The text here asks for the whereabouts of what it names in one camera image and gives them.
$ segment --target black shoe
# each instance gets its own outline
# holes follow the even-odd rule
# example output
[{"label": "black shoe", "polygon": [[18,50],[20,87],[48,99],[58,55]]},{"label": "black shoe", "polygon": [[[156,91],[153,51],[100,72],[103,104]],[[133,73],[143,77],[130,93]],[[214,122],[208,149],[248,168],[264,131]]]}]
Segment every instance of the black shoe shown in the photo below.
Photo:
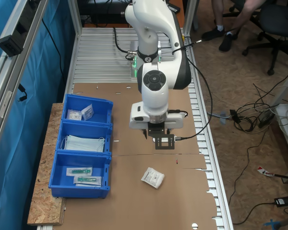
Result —
[{"label": "black shoe", "polygon": [[208,31],[206,33],[203,33],[202,40],[209,41],[209,40],[214,39],[216,37],[222,37],[224,35],[224,32],[225,32],[224,28],[222,31],[219,31],[216,27],[212,31]]},{"label": "black shoe", "polygon": [[222,44],[219,46],[219,50],[223,51],[223,52],[229,51],[231,48],[232,40],[236,40],[237,38],[238,38],[238,36],[236,34],[234,34],[234,35],[227,34],[224,37]]}]

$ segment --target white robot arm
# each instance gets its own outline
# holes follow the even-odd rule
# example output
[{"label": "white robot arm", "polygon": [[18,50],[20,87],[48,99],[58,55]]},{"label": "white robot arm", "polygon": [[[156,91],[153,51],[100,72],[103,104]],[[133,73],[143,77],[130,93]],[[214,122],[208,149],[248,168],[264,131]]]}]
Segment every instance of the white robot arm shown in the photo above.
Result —
[{"label": "white robot arm", "polygon": [[[175,137],[169,130],[183,127],[185,113],[168,112],[168,90],[184,89],[191,82],[185,50],[179,50],[183,40],[176,15],[165,0],[134,0],[128,5],[125,16],[138,35],[136,57],[144,63],[137,71],[143,101],[132,105],[129,126],[148,130],[156,149],[174,149]],[[158,31],[169,37],[173,51],[178,49],[173,53],[174,60],[158,60]]]}]

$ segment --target bin compartment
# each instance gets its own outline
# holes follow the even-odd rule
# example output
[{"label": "bin compartment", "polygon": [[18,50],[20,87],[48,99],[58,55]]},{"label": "bin compartment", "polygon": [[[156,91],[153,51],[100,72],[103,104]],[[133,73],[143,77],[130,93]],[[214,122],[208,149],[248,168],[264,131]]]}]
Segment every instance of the bin compartment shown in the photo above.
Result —
[{"label": "bin compartment", "polygon": [[74,150],[64,150],[66,136],[72,135],[79,138],[93,138],[93,139],[104,138],[105,144],[102,152],[91,152],[91,151],[83,151],[83,152],[111,155],[110,152],[111,134],[112,134],[111,126],[62,120],[60,124],[56,150],[74,151]]},{"label": "bin compartment", "polygon": [[68,120],[66,119],[67,111],[69,109],[78,110],[81,111],[88,107],[90,104],[92,104],[94,114],[93,116],[84,121],[83,117],[81,121],[78,122],[89,122],[89,123],[100,123],[104,125],[111,126],[111,113],[113,108],[113,102],[105,100],[105,99],[99,99],[99,98],[93,98],[93,97],[83,97],[78,95],[71,95],[67,94],[65,96],[65,102],[64,102],[64,108],[62,113],[62,120]]},{"label": "bin compartment", "polygon": [[[54,197],[105,198],[110,191],[108,184],[110,156],[83,154],[81,152],[56,151],[53,160],[49,188]],[[71,167],[93,167],[92,176],[101,176],[102,185],[76,186],[73,176],[66,176]]]}]

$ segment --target blue curtain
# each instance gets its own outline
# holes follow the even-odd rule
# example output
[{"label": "blue curtain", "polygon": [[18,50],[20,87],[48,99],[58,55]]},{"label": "blue curtain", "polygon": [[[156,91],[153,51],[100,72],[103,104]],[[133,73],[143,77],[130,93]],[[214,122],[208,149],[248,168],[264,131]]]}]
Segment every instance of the blue curtain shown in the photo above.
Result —
[{"label": "blue curtain", "polygon": [[[6,14],[8,18],[16,0],[0,2],[4,2],[0,3],[0,17]],[[61,53],[61,64],[67,73],[75,38],[67,1],[49,0],[44,21]],[[57,102],[60,86],[62,90],[60,57],[42,23],[21,84],[28,98],[18,102],[24,93],[17,92],[0,141],[0,230],[27,228],[32,185],[51,107]]]}]

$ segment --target blue clamp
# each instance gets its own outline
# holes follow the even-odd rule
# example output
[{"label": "blue clamp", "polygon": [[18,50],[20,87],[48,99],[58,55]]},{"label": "blue clamp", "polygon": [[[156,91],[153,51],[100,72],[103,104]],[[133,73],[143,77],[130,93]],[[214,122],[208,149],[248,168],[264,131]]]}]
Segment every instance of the blue clamp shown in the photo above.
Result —
[{"label": "blue clamp", "polygon": [[273,222],[273,220],[271,219],[271,222],[265,223],[264,226],[269,226],[269,225],[271,225],[271,226],[272,226],[272,230],[277,230],[277,229],[274,228],[274,225],[275,225],[275,224],[279,224],[279,223],[280,223],[279,221]]}]

